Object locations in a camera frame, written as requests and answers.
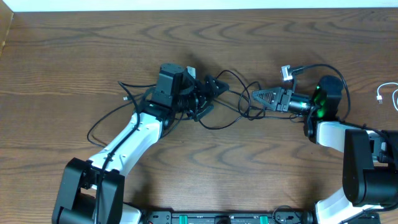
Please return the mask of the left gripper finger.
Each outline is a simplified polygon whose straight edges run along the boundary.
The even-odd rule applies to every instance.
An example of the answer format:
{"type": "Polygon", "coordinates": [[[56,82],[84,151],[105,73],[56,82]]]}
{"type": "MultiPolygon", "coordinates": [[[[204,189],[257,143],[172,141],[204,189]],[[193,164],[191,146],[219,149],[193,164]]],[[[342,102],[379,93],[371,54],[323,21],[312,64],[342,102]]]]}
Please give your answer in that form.
{"type": "Polygon", "coordinates": [[[211,99],[219,97],[222,93],[229,90],[226,82],[220,81],[211,75],[205,77],[205,96],[211,99]]]}
{"type": "Polygon", "coordinates": [[[204,109],[199,110],[194,116],[193,116],[193,120],[194,122],[198,122],[199,120],[201,120],[204,116],[206,116],[209,112],[211,112],[214,109],[214,105],[210,104],[209,106],[207,106],[204,109]]]}

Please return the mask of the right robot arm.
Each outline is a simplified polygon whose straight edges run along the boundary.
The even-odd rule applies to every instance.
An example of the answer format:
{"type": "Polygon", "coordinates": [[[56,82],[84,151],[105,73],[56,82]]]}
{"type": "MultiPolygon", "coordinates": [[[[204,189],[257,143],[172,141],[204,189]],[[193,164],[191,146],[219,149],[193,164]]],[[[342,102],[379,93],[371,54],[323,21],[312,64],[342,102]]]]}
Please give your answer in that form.
{"type": "Polygon", "coordinates": [[[272,111],[303,117],[305,136],[343,153],[342,186],[303,212],[301,223],[358,223],[372,212],[397,208],[397,131],[384,131],[340,120],[336,113],[346,86],[324,76],[313,96],[282,87],[257,90],[252,97],[272,111]]]}

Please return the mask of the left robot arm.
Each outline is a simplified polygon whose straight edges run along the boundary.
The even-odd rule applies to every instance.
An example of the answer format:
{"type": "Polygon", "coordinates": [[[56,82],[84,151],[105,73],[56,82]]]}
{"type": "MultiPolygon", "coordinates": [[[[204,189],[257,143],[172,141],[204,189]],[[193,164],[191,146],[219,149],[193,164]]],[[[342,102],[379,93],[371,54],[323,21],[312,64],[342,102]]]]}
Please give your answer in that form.
{"type": "Polygon", "coordinates": [[[163,63],[159,79],[134,104],[127,126],[100,152],[65,167],[52,223],[139,223],[142,212],[123,202],[125,178],[174,123],[176,114],[199,121],[229,89],[211,75],[197,80],[193,67],[163,63]]]}

